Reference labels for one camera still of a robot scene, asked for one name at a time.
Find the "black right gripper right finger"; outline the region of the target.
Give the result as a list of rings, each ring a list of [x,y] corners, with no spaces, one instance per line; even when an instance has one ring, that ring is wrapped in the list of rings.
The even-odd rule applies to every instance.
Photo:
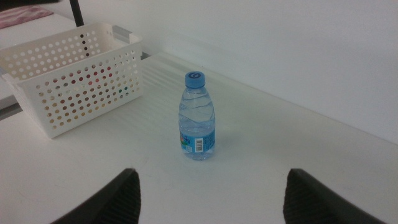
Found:
[[[303,169],[287,176],[283,215],[286,223],[382,223],[347,201]]]

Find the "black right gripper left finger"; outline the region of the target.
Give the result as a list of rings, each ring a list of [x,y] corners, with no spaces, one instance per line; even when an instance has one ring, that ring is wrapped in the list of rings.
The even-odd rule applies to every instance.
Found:
[[[139,223],[141,188],[135,169],[124,169],[101,190],[55,220],[62,223]]]

